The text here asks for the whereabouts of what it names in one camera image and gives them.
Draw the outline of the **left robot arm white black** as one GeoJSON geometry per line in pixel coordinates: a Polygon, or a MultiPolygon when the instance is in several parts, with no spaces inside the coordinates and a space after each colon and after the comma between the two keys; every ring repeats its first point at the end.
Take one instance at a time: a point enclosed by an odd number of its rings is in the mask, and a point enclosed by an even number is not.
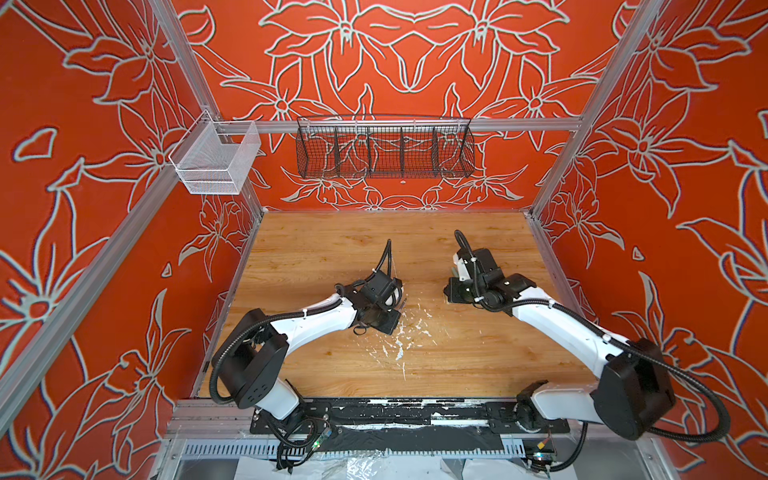
{"type": "Polygon", "coordinates": [[[381,270],[348,285],[336,285],[328,298],[298,311],[267,315],[247,312],[213,355],[210,398],[219,405],[258,408],[277,420],[299,409],[301,399],[280,378],[287,357],[332,333],[374,329],[394,332],[401,316],[403,282],[381,270]]]}

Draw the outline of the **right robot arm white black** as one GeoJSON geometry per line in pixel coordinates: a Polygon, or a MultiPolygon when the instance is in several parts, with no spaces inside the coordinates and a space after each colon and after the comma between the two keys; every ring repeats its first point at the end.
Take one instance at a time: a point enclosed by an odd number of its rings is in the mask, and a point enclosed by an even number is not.
{"type": "Polygon", "coordinates": [[[451,277],[444,294],[450,303],[504,312],[534,327],[594,375],[592,383],[543,381],[521,392],[518,400],[527,405],[521,423],[525,429],[535,429],[543,420],[577,420],[636,440],[675,406],[669,371],[649,360],[661,358],[658,346],[646,339],[630,341],[579,319],[525,276],[514,274],[485,288],[469,278],[451,277]]]}

